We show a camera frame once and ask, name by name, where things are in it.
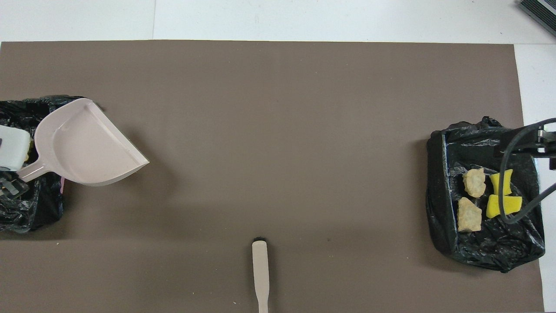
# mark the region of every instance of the yellow sponge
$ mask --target yellow sponge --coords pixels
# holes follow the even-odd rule
[[[508,195],[512,193],[510,189],[510,179],[512,177],[512,173],[514,170],[507,169],[504,171],[504,189],[502,190],[502,195]],[[490,181],[492,182],[492,186],[494,187],[494,194],[498,194],[498,186],[500,183],[500,173],[492,174],[490,176]]]
[[[521,197],[511,197],[508,195],[503,196],[504,202],[504,212],[507,214],[515,213],[521,210],[522,198]],[[498,195],[491,194],[488,197],[488,203],[486,204],[486,217],[493,218],[500,215],[500,206],[498,205]]]

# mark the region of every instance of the trash bag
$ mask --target trash bag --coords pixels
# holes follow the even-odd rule
[[[79,98],[82,97],[56,95],[21,101],[0,101],[0,125],[26,130],[34,137],[34,132],[44,117]],[[37,151],[31,144],[29,158],[24,166],[37,158]],[[25,233],[54,223],[62,217],[63,179],[59,175],[47,173],[28,185],[29,191],[16,199],[0,198],[0,231]]]
[[[426,213],[435,248],[458,262],[502,273],[544,255],[540,206],[514,224],[504,223],[499,216],[488,219],[485,215],[488,196],[494,194],[490,179],[485,180],[485,193],[472,198],[464,190],[462,175],[481,167],[486,175],[498,173],[501,158],[495,155],[495,150],[500,136],[509,130],[485,116],[477,124],[459,122],[435,131],[426,144]],[[516,154],[510,157],[508,168],[514,170],[512,193],[523,197],[526,205],[539,194],[535,162],[529,155]],[[481,231],[457,231],[458,200],[462,197],[483,210]]]

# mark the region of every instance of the dustpan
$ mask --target dustpan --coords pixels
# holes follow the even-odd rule
[[[47,172],[88,186],[108,185],[148,160],[90,99],[81,98],[47,115],[37,126],[37,161],[17,171],[29,182]]]

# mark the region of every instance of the brown table surface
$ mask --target brown table surface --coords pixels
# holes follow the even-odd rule
[[[2,312],[542,311],[539,266],[452,261],[429,238],[425,141],[522,125],[513,46],[5,42],[0,99],[87,96],[151,161],[2,234]]]

